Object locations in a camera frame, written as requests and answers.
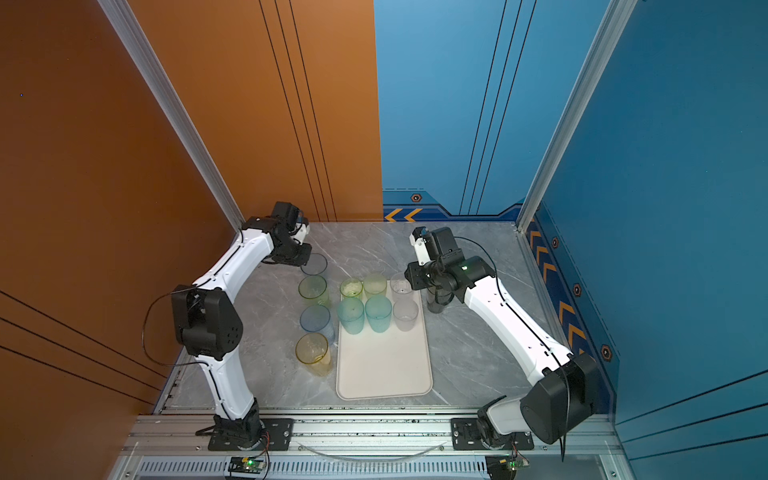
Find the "dark smoke grey cup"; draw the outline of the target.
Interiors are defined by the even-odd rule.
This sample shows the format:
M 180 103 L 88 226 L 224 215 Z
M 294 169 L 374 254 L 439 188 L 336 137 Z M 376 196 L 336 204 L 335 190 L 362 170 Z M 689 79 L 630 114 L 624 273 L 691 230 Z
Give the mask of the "dark smoke grey cup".
M 427 288 L 427 308 L 431 313 L 440 314 L 454 299 L 454 293 L 442 288 Z

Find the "tall grey-blue cup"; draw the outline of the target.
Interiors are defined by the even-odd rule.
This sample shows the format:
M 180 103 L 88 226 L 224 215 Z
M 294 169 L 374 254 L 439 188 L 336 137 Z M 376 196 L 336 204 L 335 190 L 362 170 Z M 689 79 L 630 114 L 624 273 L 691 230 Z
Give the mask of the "tall grey-blue cup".
M 301 271 L 305 275 L 309 276 L 321 276 L 328 268 L 328 260 L 321 253 L 312 253 L 309 256 L 307 262 L 300 267 Z

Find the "tall green clear cup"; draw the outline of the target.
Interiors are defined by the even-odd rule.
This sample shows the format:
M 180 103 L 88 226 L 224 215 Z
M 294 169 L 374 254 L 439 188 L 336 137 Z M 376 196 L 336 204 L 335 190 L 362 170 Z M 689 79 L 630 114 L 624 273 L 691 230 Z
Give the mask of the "tall green clear cup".
M 307 306 L 331 304 L 327 281 L 321 275 L 306 276 L 298 285 L 298 293 Z

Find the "green dotted textured cup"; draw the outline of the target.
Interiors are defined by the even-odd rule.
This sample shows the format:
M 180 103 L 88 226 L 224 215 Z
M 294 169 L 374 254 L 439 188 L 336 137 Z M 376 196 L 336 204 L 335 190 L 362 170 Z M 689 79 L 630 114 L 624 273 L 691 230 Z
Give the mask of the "green dotted textured cup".
M 363 288 L 367 298 L 385 296 L 388 290 L 388 280 L 381 273 L 370 273 L 363 279 Z

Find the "teal cup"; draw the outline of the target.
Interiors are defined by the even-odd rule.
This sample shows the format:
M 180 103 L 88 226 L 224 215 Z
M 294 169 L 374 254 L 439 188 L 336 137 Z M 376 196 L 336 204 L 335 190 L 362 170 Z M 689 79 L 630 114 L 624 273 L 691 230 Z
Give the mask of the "teal cup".
M 366 317 L 371 329 L 376 333 L 386 332 L 391 323 L 392 303 L 384 295 L 369 298 L 365 304 Z
M 345 297 L 337 307 L 341 327 L 350 335 L 362 332 L 365 325 L 365 306 L 357 297 Z

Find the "small green clear glass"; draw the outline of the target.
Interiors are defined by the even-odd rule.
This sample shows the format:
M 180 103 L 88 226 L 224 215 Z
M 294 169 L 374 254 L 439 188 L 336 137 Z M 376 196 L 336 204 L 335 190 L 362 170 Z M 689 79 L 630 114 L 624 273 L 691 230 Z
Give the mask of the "small green clear glass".
M 357 277 L 347 278 L 341 282 L 339 290 L 343 299 L 357 298 L 361 300 L 364 292 L 363 280 Z

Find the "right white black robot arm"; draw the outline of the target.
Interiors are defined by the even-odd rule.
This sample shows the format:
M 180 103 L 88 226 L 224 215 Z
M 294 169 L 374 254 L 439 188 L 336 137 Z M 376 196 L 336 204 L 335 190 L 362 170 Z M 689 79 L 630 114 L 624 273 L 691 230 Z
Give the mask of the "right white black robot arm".
M 450 266 L 437 261 L 408 264 L 405 278 L 415 290 L 451 293 L 479 315 L 517 360 L 529 392 L 516 406 L 540 441 L 553 444 L 595 414 L 600 372 L 587 353 L 574 354 L 552 339 L 506 291 L 497 274 L 475 256 Z

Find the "white rectangular plastic tray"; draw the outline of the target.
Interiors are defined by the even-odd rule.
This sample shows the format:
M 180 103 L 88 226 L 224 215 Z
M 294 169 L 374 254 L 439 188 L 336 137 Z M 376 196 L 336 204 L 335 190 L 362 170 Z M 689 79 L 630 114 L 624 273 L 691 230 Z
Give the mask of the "white rectangular plastic tray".
M 419 307 L 414 328 L 400 331 L 393 306 L 399 299 L 389 287 L 385 295 L 392 303 L 389 329 L 374 332 L 367 320 L 361 333 L 350 335 L 338 319 L 338 357 L 336 391 L 345 401 L 422 396 L 433 386 L 430 354 L 421 296 L 412 292 L 410 299 Z

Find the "right green circuit board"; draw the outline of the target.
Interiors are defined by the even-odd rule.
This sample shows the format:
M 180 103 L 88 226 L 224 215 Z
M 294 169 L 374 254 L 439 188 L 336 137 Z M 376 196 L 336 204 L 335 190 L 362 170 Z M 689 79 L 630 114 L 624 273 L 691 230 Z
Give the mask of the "right green circuit board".
M 524 456 L 486 456 L 485 464 L 490 480 L 514 480 L 530 461 Z

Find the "green circuit board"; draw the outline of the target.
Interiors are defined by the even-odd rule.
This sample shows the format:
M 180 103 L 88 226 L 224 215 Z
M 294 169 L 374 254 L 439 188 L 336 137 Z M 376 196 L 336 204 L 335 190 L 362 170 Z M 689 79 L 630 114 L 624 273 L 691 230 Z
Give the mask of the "green circuit board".
M 265 457 L 232 456 L 227 466 L 227 476 L 235 479 L 264 478 L 268 470 Z
M 514 480 L 530 461 L 524 456 L 486 456 L 485 464 L 490 480 Z

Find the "left green circuit board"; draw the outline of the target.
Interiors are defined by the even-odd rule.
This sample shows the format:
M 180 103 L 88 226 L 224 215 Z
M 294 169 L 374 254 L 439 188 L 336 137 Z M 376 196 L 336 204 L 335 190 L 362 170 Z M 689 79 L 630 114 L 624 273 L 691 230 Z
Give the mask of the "left green circuit board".
M 227 476 L 235 479 L 264 478 L 268 470 L 265 457 L 232 456 L 227 466 Z

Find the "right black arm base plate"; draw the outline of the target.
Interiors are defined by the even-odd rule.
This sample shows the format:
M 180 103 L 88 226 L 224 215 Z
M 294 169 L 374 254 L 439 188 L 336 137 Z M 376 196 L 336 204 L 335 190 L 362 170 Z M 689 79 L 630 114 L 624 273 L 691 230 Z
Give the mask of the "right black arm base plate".
M 530 451 L 534 449 L 529 432 L 498 433 L 491 424 L 477 417 L 459 417 L 450 420 L 453 448 L 458 451 Z

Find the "left aluminium corner post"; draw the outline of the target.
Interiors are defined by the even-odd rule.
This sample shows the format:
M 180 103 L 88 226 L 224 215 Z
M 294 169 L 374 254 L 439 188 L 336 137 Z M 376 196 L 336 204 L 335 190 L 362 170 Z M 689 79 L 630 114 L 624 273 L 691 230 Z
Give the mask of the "left aluminium corner post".
M 129 2 L 99 0 L 98 4 L 227 221 L 238 231 L 244 216 Z

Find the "aluminium corner post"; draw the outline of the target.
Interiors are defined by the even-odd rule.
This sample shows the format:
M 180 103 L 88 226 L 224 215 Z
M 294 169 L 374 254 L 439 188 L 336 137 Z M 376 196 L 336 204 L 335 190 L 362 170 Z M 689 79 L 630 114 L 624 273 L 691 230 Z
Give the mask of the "aluminium corner post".
M 227 221 L 238 231 L 244 216 L 129 2 L 99 0 L 98 4 Z
M 533 220 L 636 5 L 637 0 L 609 2 L 515 221 L 520 234 Z

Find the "right aluminium corner post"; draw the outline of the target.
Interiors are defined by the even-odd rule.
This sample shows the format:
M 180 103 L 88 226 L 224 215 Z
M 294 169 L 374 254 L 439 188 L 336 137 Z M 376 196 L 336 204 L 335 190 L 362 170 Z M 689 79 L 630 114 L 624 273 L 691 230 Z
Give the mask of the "right aluminium corner post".
M 637 0 L 609 2 L 515 221 L 520 234 L 533 220 L 636 5 Z

